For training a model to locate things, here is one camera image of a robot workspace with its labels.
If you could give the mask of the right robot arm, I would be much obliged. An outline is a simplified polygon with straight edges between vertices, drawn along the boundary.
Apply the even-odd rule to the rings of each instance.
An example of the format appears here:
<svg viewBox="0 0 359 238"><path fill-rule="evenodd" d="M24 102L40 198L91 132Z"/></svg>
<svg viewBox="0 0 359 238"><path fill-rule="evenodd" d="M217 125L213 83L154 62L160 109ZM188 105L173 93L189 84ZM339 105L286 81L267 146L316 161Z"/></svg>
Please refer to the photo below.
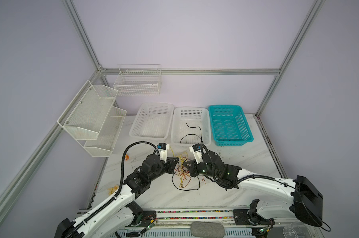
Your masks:
<svg viewBox="0 0 359 238"><path fill-rule="evenodd" d="M320 227L323 221L323 195L303 176L296 179L274 178L225 164L214 152L196 152L194 160L184 162L191 177L205 176L226 191L250 189L275 197L265 202L253 199L243 216L236 216L252 226L274 225L276 218L296 218L300 222Z"/></svg>

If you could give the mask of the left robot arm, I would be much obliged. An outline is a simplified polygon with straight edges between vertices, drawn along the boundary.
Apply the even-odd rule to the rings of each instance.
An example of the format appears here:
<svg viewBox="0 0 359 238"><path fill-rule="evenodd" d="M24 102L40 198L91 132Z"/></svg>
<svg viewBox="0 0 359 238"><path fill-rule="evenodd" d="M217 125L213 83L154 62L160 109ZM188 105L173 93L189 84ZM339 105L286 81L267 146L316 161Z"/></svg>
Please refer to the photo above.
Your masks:
<svg viewBox="0 0 359 238"><path fill-rule="evenodd" d="M136 168L126 178L125 157L128 150L139 144L147 144L154 151L143 161L142 166ZM68 218L59 223L56 238L89 238L95 232L116 215L121 209L128 208L133 215L138 215L138 205L134 202L136 198L146 192L153 180L164 174L174 174L174 168L179 159L168 157L170 145L159 143L154 145L147 141L138 141L129 145L123 152L120 168L120 184L116 192L112 193L98 206L86 214L70 221Z"/></svg>

